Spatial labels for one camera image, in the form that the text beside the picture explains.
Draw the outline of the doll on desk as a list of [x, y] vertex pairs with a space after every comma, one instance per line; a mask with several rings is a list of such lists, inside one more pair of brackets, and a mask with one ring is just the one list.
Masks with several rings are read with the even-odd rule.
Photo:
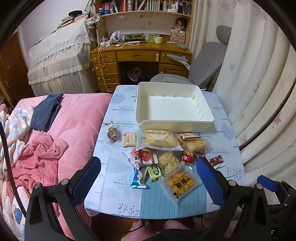
[[173, 33], [185, 34], [188, 26], [188, 19], [184, 17], [177, 18], [174, 27], [171, 29]]

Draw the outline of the LiPO biscuit packet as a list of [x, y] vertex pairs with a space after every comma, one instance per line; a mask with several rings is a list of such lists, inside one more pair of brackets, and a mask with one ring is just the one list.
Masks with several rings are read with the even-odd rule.
[[194, 133], [186, 133], [186, 132], [177, 133], [177, 137], [181, 141], [188, 141], [188, 140], [194, 140], [194, 139], [200, 138], [198, 135]]

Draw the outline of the wooden desk with drawers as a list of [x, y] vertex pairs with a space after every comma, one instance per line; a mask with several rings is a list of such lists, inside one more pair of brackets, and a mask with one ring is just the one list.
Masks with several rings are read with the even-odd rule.
[[93, 71], [99, 91], [112, 93], [120, 84], [149, 82], [158, 74], [188, 76], [189, 70], [168, 55], [184, 57], [190, 61], [192, 53], [175, 44], [139, 43], [111, 45], [91, 51]]

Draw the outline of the oats bar packet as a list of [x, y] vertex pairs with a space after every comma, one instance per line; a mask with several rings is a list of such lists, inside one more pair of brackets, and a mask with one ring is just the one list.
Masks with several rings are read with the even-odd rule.
[[134, 177], [133, 177], [132, 183], [130, 184], [130, 188], [146, 189], [147, 186], [144, 184], [146, 174], [147, 174], [147, 167], [142, 167], [139, 170], [134, 168]]

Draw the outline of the pink bed blanket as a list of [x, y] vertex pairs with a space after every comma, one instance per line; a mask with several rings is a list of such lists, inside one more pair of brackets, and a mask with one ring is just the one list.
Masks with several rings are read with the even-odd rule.
[[[68, 145], [68, 149], [58, 161], [58, 183], [62, 179], [70, 179], [76, 171], [82, 169], [93, 156], [99, 130], [111, 100], [111, 94], [65, 94], [61, 99], [61, 108], [48, 133], [54, 140], [60, 138]], [[40, 131], [32, 131], [29, 142], [39, 135]], [[17, 187], [21, 192], [21, 200], [28, 205], [28, 190]]]

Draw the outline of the red round candy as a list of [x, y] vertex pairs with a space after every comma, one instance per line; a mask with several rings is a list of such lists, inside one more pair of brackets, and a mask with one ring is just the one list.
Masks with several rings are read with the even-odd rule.
[[204, 150], [196, 151], [194, 153], [184, 151], [181, 154], [180, 161], [184, 162], [185, 164], [192, 164], [195, 161], [197, 161], [199, 158], [204, 157], [204, 156], [205, 156]]

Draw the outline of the clear bag of nuts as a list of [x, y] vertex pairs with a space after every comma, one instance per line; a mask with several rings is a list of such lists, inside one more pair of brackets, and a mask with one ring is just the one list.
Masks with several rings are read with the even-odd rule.
[[114, 122], [105, 123], [104, 126], [106, 127], [106, 136], [110, 143], [120, 140], [120, 131]]

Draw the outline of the round cracker clear pack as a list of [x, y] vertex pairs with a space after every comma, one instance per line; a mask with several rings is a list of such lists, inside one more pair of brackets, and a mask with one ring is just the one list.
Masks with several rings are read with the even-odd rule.
[[165, 175], [172, 173], [180, 166], [180, 162], [174, 155], [173, 151], [156, 150], [156, 155], [158, 158], [158, 165]]

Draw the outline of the large yellow noodle pack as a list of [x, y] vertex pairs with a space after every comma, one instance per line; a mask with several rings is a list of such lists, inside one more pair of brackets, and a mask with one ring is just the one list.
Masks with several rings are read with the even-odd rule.
[[160, 151], [182, 151], [174, 133], [164, 130], [143, 130], [137, 133], [136, 150], [150, 148]]

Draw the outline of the dark red foil packet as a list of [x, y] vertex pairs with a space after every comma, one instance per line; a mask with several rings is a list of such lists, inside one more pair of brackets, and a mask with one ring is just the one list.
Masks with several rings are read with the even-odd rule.
[[225, 166], [224, 159], [221, 155], [211, 158], [209, 162], [214, 169], [222, 168]]

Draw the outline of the green small snack packet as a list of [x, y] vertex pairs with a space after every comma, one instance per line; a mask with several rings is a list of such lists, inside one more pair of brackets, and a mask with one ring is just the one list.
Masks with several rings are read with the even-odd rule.
[[151, 178], [151, 181], [156, 181], [159, 177], [162, 176], [161, 169], [157, 164], [148, 166], [148, 173]]

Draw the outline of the red white snack packet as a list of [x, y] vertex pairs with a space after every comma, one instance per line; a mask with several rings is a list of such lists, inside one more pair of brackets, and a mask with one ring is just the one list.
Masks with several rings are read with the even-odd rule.
[[128, 159], [133, 168], [140, 170], [143, 167], [158, 164], [158, 158], [153, 153], [152, 149], [144, 148], [136, 150], [136, 148], [123, 152], [123, 155]]

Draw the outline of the orange puffs clear pack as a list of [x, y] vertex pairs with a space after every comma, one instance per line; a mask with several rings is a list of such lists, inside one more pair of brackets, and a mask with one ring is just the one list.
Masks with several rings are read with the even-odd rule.
[[175, 171], [159, 179], [159, 186], [174, 205], [201, 184], [197, 175], [183, 163]]

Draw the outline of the beige cracker packet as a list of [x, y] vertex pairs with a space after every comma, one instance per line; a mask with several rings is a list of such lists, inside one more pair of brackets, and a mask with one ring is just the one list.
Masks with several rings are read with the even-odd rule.
[[124, 134], [123, 147], [136, 147], [137, 146], [137, 133], [136, 132], [126, 132]]

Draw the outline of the clear pack pale pastry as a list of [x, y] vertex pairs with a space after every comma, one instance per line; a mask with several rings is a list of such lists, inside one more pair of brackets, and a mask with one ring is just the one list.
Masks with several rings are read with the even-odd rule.
[[184, 140], [184, 142], [182, 143], [182, 148], [189, 153], [202, 151], [206, 147], [207, 141], [201, 137]]

